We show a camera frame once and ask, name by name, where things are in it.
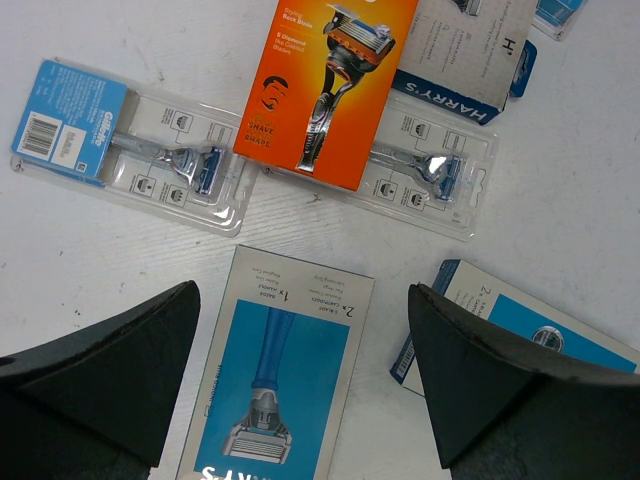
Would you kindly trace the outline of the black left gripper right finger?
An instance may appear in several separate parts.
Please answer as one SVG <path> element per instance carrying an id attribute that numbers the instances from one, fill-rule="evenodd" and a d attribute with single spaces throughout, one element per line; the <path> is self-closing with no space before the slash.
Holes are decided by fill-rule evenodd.
<path id="1" fill-rule="evenodd" d="M 639 377 L 544 348 L 417 284 L 410 333 L 454 479 L 636 479 Z"/>

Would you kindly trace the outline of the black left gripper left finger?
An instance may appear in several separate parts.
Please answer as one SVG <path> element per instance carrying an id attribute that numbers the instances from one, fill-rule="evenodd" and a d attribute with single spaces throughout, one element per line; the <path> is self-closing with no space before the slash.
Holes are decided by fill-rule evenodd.
<path id="1" fill-rule="evenodd" d="M 1 359 L 4 479 L 146 479 L 160 463 L 201 297 L 180 283 Z"/>

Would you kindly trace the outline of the orange Gillette box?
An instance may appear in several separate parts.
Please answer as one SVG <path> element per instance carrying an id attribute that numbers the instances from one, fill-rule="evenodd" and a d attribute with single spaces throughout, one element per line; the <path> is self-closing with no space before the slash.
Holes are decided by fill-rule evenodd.
<path id="1" fill-rule="evenodd" d="M 235 153 L 357 190 L 417 6 L 279 2 Z"/>

